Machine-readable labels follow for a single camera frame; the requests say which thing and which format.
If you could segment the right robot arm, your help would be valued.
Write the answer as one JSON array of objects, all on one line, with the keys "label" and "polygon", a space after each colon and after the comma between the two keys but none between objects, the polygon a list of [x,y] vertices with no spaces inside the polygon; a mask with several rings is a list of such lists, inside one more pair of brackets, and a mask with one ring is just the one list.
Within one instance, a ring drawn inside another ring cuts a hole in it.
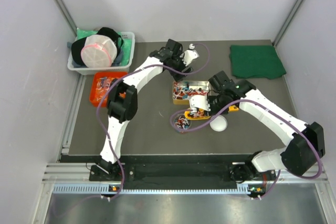
[{"label": "right robot arm", "polygon": [[314,165],[318,171],[311,179],[322,173],[322,157],[325,154],[323,127],[313,122],[308,124],[290,115],[268,100],[248,80],[234,82],[223,71],[215,74],[209,82],[217,94],[208,98],[211,115],[227,114],[235,105],[264,126],[269,128],[284,144],[273,151],[258,151],[245,161],[245,174],[252,180],[270,170],[287,170],[307,179],[305,173]]}]

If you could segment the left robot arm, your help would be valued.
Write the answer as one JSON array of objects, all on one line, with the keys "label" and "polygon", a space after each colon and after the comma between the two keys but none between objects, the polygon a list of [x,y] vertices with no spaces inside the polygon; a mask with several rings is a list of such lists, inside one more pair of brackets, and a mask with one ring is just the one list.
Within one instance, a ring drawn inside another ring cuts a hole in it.
[{"label": "left robot arm", "polygon": [[178,81],[192,72],[190,64],[199,57],[195,45],[183,50],[182,44],[169,39],[164,47],[147,56],[144,63],[133,72],[114,80],[106,93],[108,126],[102,124],[106,140],[97,166],[107,180],[121,176],[124,182],[124,168],[120,162],[120,149],[125,130],[138,110],[138,93],[154,77],[165,69]]}]

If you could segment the white round lid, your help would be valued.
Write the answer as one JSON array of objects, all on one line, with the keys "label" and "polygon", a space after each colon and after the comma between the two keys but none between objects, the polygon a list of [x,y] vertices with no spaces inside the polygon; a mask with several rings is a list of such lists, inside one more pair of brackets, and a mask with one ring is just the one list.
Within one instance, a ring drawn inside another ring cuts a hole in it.
[{"label": "white round lid", "polygon": [[224,116],[219,115],[209,125],[213,131],[222,132],[227,129],[228,123]]}]

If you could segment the tan candy box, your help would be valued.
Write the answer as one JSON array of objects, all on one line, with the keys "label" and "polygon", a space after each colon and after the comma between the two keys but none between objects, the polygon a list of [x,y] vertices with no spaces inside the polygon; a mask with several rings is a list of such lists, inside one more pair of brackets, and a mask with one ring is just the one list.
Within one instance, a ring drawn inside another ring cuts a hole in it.
[{"label": "tan candy box", "polygon": [[211,85],[208,81],[173,82],[172,100],[175,105],[188,105],[194,95],[208,95]]}]

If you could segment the yellow plastic scoop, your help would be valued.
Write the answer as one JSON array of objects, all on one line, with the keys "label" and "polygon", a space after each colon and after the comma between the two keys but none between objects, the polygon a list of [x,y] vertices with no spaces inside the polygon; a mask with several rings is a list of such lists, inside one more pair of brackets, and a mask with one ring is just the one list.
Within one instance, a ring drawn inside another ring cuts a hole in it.
[{"label": "yellow plastic scoop", "polygon": [[[239,107],[232,105],[223,114],[237,112],[239,111]],[[208,120],[212,116],[210,115],[209,111],[205,111],[203,109],[189,109],[188,111],[184,112],[184,116],[188,120]]]}]

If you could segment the clear plastic cup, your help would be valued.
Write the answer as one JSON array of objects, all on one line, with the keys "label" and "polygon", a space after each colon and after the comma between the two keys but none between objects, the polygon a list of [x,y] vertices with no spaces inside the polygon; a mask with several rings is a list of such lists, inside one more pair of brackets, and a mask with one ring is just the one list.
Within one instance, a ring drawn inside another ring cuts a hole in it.
[{"label": "clear plastic cup", "polygon": [[178,114],[173,120],[174,126],[178,128],[178,132],[184,133],[188,130],[192,124],[191,120],[189,120],[184,113]]}]

